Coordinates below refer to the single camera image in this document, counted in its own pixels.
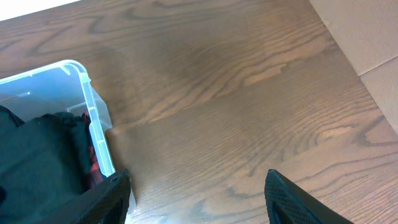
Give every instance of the laundry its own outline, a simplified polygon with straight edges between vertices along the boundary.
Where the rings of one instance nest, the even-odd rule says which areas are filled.
[[[87,114],[61,112],[23,122],[0,106],[0,223],[34,223],[104,178]]]

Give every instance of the storage container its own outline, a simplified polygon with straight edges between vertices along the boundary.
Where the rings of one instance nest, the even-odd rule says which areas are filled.
[[[90,85],[86,68],[63,60],[0,80],[0,105],[24,121],[61,111],[90,114],[90,134],[99,168],[109,177],[115,172],[104,132],[112,128],[105,102]]]

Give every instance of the white plastic bin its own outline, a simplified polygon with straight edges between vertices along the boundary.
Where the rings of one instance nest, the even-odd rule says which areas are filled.
[[[90,134],[99,168],[109,177],[115,172],[104,132],[112,128],[105,102],[90,85],[86,68],[63,60],[0,80],[0,105],[24,121],[61,111],[90,114]]]

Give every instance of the wooden table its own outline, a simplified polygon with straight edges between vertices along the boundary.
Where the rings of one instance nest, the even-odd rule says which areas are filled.
[[[267,223],[270,168],[355,223],[398,219],[398,137],[308,0],[85,0],[0,22],[0,57],[0,78],[85,65],[127,223]]]

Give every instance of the brown wooden floor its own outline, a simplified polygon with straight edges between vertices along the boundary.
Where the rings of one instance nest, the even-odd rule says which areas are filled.
[[[86,0],[0,22],[0,77],[79,60],[108,105],[127,223],[268,223],[277,169],[398,220],[398,136],[308,0]]]

